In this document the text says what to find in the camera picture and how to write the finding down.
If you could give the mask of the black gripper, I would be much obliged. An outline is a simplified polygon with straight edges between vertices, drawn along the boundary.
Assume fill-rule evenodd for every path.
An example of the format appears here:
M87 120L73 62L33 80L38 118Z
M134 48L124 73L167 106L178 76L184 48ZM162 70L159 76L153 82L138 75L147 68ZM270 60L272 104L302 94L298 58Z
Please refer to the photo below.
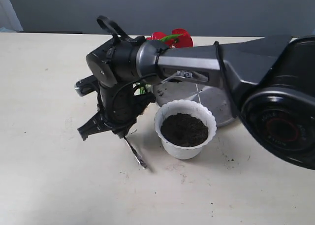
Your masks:
M99 84L99 97L99 111L77 129L82 140L106 131L112 131L119 139L124 138L137 117L156 101L145 84L132 82L118 83L113 87Z

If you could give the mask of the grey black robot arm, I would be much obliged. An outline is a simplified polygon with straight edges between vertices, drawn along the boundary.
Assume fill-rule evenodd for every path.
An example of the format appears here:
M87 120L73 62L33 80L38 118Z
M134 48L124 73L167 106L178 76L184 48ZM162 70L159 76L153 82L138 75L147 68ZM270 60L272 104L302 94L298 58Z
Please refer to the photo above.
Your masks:
M113 37L86 56L92 75L79 95L97 92L97 113L78 129L83 139L112 131L120 137L154 101L134 95L135 83L187 81L223 88L253 138L299 167L315 167L315 38L289 35L174 49L142 36Z

